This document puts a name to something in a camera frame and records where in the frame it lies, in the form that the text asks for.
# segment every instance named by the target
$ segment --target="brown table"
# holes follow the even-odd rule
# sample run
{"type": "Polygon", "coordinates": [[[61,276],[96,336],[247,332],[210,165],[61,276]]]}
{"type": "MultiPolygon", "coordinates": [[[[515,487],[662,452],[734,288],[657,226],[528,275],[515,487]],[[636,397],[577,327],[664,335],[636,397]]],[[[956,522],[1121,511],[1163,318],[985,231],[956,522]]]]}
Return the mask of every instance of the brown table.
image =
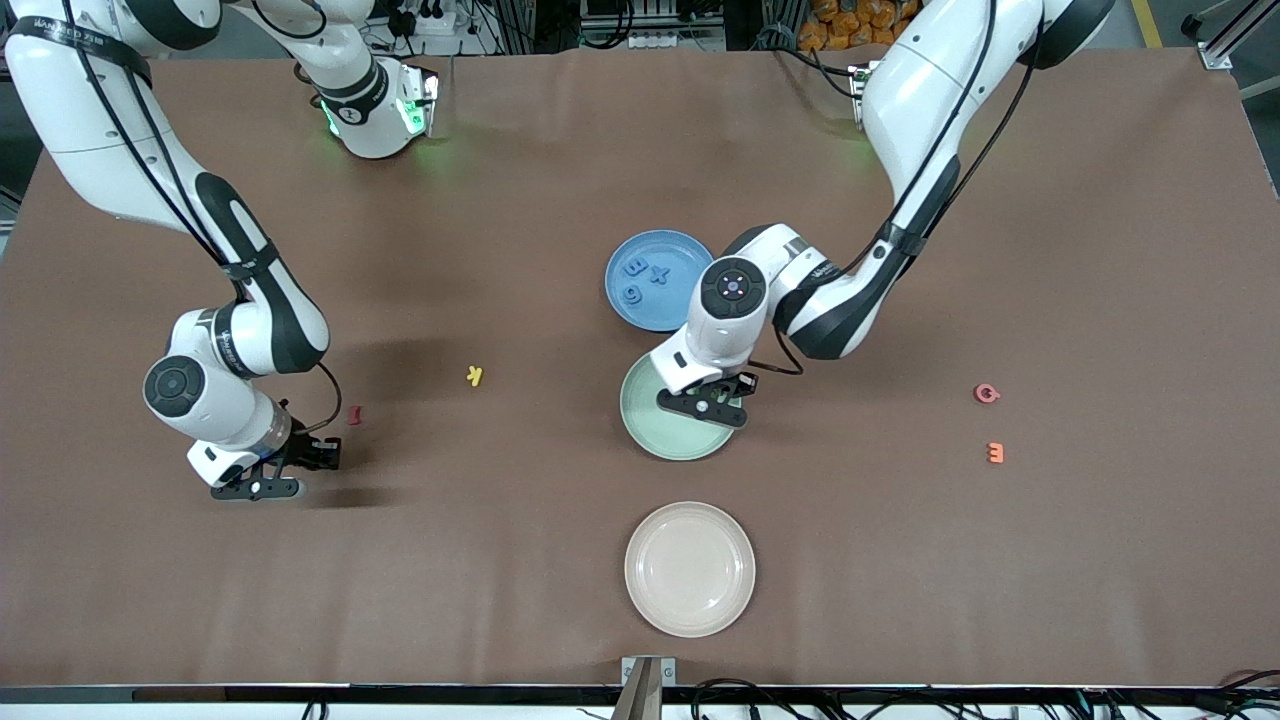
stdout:
{"type": "MultiPolygon", "coordinates": [[[[460,60],[444,137],[385,161],[328,137],[283,61],[157,63],[156,87],[325,310],[366,421],[307,497],[211,501],[140,387],[225,282],[42,161],[0,268],[0,682],[596,683],[632,653],[687,682],[1280,665],[1280,206],[1194,53],[1038,74],[864,347],[765,377],[753,424],[692,464],[622,428],[621,378],[659,337],[609,309],[604,263],[646,228],[718,251],[776,220],[851,258],[890,192],[819,77],[765,54],[460,60]],[[975,404],[980,382],[1004,398],[975,404]],[[756,550],[750,607],[707,639],[650,628],[622,583],[632,528],[677,500],[756,550]]],[[[319,374],[262,387],[330,407],[319,374]]]]}

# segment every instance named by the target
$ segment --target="white plate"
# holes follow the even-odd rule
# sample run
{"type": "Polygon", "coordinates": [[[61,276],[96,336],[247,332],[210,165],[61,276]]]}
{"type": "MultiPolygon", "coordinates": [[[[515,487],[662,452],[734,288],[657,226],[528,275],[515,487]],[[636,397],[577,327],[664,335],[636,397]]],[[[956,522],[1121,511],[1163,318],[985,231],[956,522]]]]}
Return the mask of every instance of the white plate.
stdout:
{"type": "Polygon", "coordinates": [[[676,502],[654,510],[627,543],[631,602],[654,628],[703,638],[728,628],[755,589],[755,553],[719,507],[676,502]]]}

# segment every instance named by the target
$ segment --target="plate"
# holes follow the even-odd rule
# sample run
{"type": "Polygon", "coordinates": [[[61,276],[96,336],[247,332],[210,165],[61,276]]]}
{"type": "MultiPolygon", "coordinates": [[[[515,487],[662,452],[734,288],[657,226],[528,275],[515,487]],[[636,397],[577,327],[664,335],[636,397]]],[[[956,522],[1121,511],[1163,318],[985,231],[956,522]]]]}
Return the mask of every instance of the plate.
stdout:
{"type": "Polygon", "coordinates": [[[676,502],[631,534],[627,593],[654,628],[704,638],[733,624],[755,589],[755,553],[742,527],[719,507],[676,502]]]}
{"type": "Polygon", "coordinates": [[[689,301],[712,252],[692,237],[668,229],[643,232],[613,251],[604,269],[609,305],[632,325],[675,332],[689,319],[689,301]]]}
{"type": "MultiPolygon", "coordinates": [[[[648,354],[636,360],[622,379],[618,395],[622,424],[640,447],[663,460],[685,461],[707,457],[728,442],[733,430],[724,425],[658,407],[658,391],[663,387],[662,375],[648,354]]],[[[741,407],[742,398],[735,397],[728,404],[741,407]]]]}

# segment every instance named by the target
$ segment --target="yellow floor stripe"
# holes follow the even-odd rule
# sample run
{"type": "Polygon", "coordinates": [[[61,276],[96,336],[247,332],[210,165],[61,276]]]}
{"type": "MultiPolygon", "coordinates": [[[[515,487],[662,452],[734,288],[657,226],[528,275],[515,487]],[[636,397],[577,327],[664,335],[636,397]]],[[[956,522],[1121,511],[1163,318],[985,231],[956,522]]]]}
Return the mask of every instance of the yellow floor stripe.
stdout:
{"type": "Polygon", "coordinates": [[[1165,44],[1160,41],[1160,31],[1156,28],[1156,17],[1151,14],[1151,5],[1147,0],[1130,0],[1133,3],[1133,14],[1138,18],[1138,29],[1142,31],[1142,41],[1147,44],[1147,47],[1164,47],[1165,44]]]}

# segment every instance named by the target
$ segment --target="green plate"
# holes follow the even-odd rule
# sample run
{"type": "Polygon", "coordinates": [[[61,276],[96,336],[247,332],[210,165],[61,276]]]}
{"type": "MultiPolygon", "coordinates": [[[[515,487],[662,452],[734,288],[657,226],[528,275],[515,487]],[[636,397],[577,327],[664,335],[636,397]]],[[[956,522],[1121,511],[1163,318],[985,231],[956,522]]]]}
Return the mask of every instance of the green plate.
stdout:
{"type": "MultiPolygon", "coordinates": [[[[622,392],[618,396],[622,424],[640,447],[664,460],[698,460],[728,442],[733,430],[723,425],[658,407],[658,391],[662,388],[662,377],[648,354],[636,360],[622,379],[622,392]]],[[[742,398],[735,397],[730,400],[730,405],[741,407],[742,398]]]]}

